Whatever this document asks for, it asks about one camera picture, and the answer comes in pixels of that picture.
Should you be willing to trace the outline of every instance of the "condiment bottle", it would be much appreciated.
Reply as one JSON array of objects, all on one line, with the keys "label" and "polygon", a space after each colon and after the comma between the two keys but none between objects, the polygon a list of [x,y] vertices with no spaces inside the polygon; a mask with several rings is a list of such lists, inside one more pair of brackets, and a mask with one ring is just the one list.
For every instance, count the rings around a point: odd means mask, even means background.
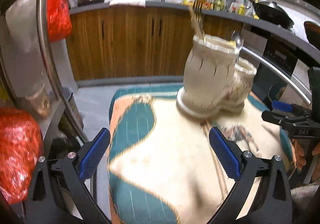
[{"label": "condiment bottle", "polygon": [[206,0],[204,3],[204,9],[210,9],[210,0]]},{"label": "condiment bottle", "polygon": [[222,0],[218,0],[216,6],[214,7],[215,11],[220,11],[222,8]]},{"label": "condiment bottle", "polygon": [[222,11],[227,12],[227,11],[228,11],[227,6],[228,6],[228,0],[223,0],[223,8],[222,8]]},{"label": "condiment bottle", "polygon": [[239,7],[238,14],[243,16],[243,15],[244,15],[244,9],[245,9],[245,7],[244,7],[244,5],[242,4],[242,5]]},{"label": "condiment bottle", "polygon": [[211,0],[210,9],[214,10],[215,5],[216,5],[215,0]]}]

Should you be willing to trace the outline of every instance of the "wok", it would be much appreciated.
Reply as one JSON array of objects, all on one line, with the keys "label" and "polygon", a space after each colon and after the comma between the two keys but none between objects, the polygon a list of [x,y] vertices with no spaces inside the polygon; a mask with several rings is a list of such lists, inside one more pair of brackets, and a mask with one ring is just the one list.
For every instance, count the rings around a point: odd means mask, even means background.
[{"label": "wok", "polygon": [[259,18],[276,25],[281,25],[285,29],[290,29],[294,25],[292,19],[277,3],[267,1],[255,3],[254,0],[250,1]]},{"label": "wok", "polygon": [[320,26],[311,21],[305,21],[303,25],[309,43],[320,50]]}]

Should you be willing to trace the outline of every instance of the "kitchen floor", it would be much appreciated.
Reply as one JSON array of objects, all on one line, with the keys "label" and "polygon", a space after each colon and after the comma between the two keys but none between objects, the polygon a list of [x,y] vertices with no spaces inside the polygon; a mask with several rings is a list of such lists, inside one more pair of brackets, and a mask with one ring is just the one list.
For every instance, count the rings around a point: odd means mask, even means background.
[{"label": "kitchen floor", "polygon": [[[116,85],[79,88],[75,101],[84,122],[84,133],[93,140],[101,128],[109,128],[109,107],[118,89],[128,87],[149,87],[150,84]],[[109,203],[109,182],[107,157],[104,155],[97,168],[97,203],[104,214],[111,219]]]}]

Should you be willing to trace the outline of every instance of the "red plastic bag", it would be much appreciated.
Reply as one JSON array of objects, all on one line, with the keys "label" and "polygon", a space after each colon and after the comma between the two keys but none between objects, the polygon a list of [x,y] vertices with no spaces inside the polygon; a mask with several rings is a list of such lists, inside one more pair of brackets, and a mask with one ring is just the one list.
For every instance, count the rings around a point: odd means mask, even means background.
[{"label": "red plastic bag", "polygon": [[41,155],[41,130],[32,116],[0,108],[0,191],[9,204],[26,199]]},{"label": "red plastic bag", "polygon": [[51,42],[68,36],[72,31],[68,0],[47,0],[47,20]]}]

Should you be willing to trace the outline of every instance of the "white ceramic holder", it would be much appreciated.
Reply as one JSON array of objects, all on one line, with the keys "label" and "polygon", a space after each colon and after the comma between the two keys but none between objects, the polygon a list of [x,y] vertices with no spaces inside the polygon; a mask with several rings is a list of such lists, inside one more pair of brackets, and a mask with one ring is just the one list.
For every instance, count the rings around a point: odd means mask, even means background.
[{"label": "white ceramic holder", "polygon": [[204,43],[196,35],[187,58],[183,87],[177,94],[177,106],[192,117],[204,119],[220,109],[243,109],[257,72],[248,61],[236,57],[239,50],[229,41],[206,35]]}]

